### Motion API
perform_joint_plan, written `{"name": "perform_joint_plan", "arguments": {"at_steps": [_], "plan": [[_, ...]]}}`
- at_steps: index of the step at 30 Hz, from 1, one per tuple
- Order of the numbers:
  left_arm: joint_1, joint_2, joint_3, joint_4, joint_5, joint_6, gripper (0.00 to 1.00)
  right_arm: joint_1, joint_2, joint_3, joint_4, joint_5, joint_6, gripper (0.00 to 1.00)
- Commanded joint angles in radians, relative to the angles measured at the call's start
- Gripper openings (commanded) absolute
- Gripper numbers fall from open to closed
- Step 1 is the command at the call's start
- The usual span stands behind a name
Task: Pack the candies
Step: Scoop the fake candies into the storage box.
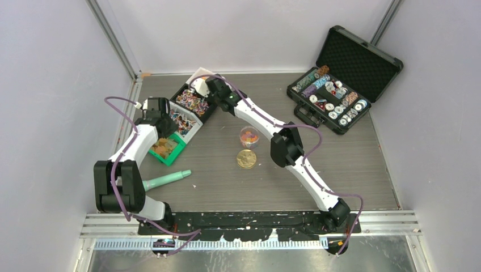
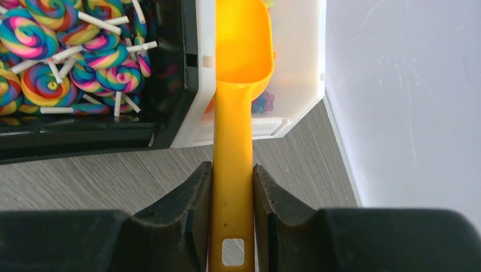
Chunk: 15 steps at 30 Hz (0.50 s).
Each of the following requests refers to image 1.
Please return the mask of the green bin with candies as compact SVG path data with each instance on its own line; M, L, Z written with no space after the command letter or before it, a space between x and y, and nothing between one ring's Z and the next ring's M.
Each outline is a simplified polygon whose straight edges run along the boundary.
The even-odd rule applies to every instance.
M160 138L151 146L149 154L166 166L171 166L183 152L186 143L177 134L172 134L168 138Z

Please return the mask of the clear plastic jar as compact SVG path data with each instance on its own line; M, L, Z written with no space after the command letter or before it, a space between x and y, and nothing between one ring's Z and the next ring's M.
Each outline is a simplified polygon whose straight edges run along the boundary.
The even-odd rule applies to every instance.
M239 140L244 148L252 150L258 145L259 131L253 126L245 126L239 133Z

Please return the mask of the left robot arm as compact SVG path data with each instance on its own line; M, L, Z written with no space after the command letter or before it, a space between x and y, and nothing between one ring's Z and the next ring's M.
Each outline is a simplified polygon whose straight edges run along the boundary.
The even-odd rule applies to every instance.
M112 99L108 96L104 101L131 124L132 132L109 159L94 164L96 208L102 213L123 213L126 220L149 222L158 233L166 235L174 227L171 207L146 195L139 166L159 139L168 138L178 129L170 117L169 100L165 97L149 97L143 103L129 100L141 111L141 117L132 120L111 103Z

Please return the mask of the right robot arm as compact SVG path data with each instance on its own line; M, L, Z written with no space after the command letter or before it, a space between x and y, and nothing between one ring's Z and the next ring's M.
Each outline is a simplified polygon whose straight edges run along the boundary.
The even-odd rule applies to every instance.
M306 188L320 210L325 229L335 233L344 228L351 213L349 206L319 176L303 148L298 128L312 127L274 118L220 75L210 75L205 82L208 98L223 111L248 122L270 140L271 159L277 166L291 172Z

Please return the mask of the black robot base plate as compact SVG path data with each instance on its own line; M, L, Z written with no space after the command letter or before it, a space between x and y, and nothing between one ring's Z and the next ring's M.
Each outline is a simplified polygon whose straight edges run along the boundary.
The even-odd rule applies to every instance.
M319 235L360 233L355 213L340 226L325 224L318 211L177 212L167 221L154 223L140 219L139 235L179 233L187 241L266 241L276 235L279 241L314 241Z

